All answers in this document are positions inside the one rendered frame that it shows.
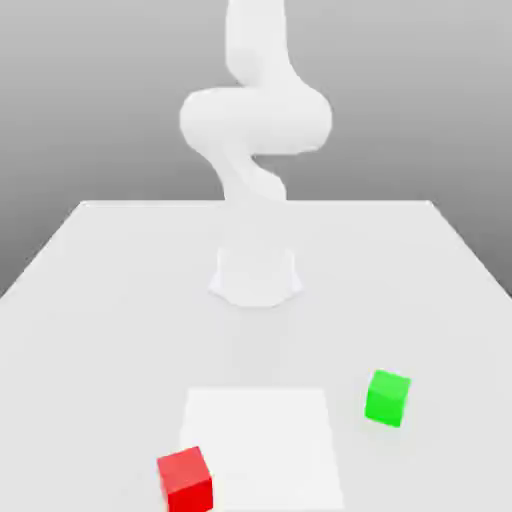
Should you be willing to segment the small green cube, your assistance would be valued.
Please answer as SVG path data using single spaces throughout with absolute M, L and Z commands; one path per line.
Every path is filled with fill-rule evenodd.
M 411 379 L 378 369 L 370 381 L 364 415 L 372 421 L 399 428 L 411 385 Z

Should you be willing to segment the small red cube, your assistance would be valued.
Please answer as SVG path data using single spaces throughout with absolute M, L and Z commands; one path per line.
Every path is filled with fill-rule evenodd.
M 213 509 L 212 476 L 198 446 L 157 459 L 167 512 L 209 512 Z

